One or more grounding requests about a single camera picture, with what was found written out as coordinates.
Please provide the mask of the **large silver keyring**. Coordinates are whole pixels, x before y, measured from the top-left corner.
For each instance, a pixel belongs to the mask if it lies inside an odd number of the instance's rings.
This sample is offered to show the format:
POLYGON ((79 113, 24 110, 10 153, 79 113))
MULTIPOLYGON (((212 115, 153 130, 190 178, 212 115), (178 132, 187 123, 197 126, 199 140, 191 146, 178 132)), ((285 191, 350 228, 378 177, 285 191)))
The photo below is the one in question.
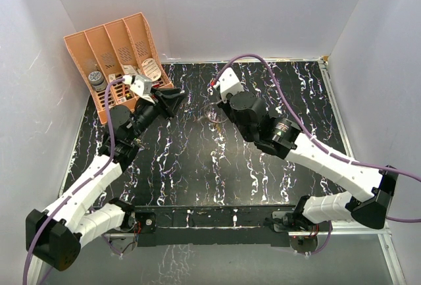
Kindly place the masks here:
POLYGON ((214 124, 226 122, 228 118, 225 117, 223 113, 220 115, 218 110, 220 110, 220 108, 218 107, 217 102, 207 103, 202 109, 202 118, 214 124))

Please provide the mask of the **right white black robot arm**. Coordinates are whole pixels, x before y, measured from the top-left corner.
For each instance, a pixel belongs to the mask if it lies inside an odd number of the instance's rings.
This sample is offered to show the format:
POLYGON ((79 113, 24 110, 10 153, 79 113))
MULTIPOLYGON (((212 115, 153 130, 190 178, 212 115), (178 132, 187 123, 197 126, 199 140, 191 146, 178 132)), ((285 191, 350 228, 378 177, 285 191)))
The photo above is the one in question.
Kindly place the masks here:
POLYGON ((263 153, 304 166, 344 189, 343 193, 314 197, 304 195, 291 213, 276 223, 308 230, 325 221, 355 221, 382 229, 393 199, 397 174, 360 167, 348 156, 328 146, 318 148, 297 123, 267 109, 264 101, 248 91, 217 102, 243 139, 263 153))

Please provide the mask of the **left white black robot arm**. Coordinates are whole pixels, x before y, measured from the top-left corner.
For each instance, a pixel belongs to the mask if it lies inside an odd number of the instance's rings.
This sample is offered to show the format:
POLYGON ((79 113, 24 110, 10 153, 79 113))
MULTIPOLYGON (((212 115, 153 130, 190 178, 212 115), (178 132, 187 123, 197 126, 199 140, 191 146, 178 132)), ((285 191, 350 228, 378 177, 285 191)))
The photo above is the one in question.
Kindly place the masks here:
POLYGON ((133 206, 118 198, 88 213, 103 191, 132 164, 139 137, 156 118, 173 118, 186 93, 180 88, 152 89, 134 111, 125 105, 109 109, 109 131, 90 166, 65 193, 43 211, 26 217, 26 249, 58 271, 75 262, 80 250, 109 230, 130 231, 136 223, 133 206))

